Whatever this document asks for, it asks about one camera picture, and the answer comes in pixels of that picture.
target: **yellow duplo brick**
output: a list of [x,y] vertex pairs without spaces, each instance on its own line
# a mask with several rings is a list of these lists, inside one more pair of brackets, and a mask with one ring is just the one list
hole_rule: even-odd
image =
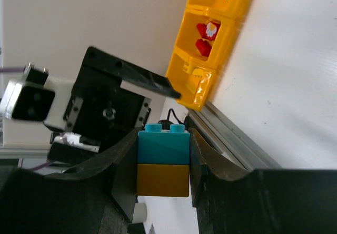
[[139,196],[189,196],[188,165],[138,164],[137,169]]

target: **white table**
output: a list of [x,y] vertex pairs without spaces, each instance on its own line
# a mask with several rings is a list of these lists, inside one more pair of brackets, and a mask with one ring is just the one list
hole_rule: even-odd
[[285,168],[337,168],[337,0],[255,0],[211,102]]

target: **red toy piece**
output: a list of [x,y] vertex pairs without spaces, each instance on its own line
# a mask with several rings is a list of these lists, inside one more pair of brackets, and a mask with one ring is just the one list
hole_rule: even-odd
[[199,23],[199,24],[196,25],[196,28],[198,29],[198,31],[200,33],[200,36],[202,38],[206,38],[206,25],[202,24],[202,23]]
[[196,28],[198,29],[202,38],[213,41],[215,40],[216,35],[219,31],[220,24],[210,21],[207,25],[199,23],[196,25]]
[[200,38],[196,41],[195,45],[202,56],[209,57],[212,47],[208,41]]

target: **white surface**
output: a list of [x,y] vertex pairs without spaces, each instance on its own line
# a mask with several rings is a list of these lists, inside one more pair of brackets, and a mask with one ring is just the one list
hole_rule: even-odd
[[[169,98],[165,101],[161,119],[166,119],[170,108],[173,108],[177,117],[184,121],[187,109]],[[170,121],[177,123],[172,114]],[[139,196],[138,200],[146,203],[147,206],[147,220],[144,223],[146,233],[150,230],[151,224],[156,234],[199,233],[196,209],[192,207],[191,192],[188,198]]]
[[135,204],[135,209],[133,211],[132,223],[145,222],[147,218],[147,208],[146,204],[139,202]]
[[[0,114],[5,115],[7,107],[9,105],[9,102],[11,100],[12,94],[15,90],[17,81],[15,80],[10,80],[7,84],[6,90],[4,91],[4,95],[2,96],[1,102],[0,102]],[[16,98],[20,94],[21,89],[19,91],[16,91],[17,93],[15,94]]]
[[285,168],[337,168],[337,0],[255,0],[212,103]]
[[[186,0],[2,0],[3,65],[33,62],[74,80],[86,49],[108,53],[164,75]],[[153,99],[158,120],[164,98]],[[5,145],[47,144],[43,125],[4,122]]]
[[70,80],[48,77],[44,87],[53,90],[55,92],[55,97],[48,116],[46,120],[44,120],[45,125],[60,130],[66,128],[66,122],[63,120],[63,115],[71,98],[73,85],[74,82]]

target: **purple cable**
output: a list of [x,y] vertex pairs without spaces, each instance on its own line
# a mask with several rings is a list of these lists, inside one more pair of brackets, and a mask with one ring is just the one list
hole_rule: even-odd
[[0,67],[0,74],[23,73],[25,67]]
[[53,164],[54,161],[49,161],[49,162],[46,162],[46,163],[43,163],[41,165],[38,165],[36,167],[32,167],[32,168],[27,168],[27,170],[30,170],[30,171],[38,171],[42,168],[45,168],[45,167],[49,167],[51,164]]

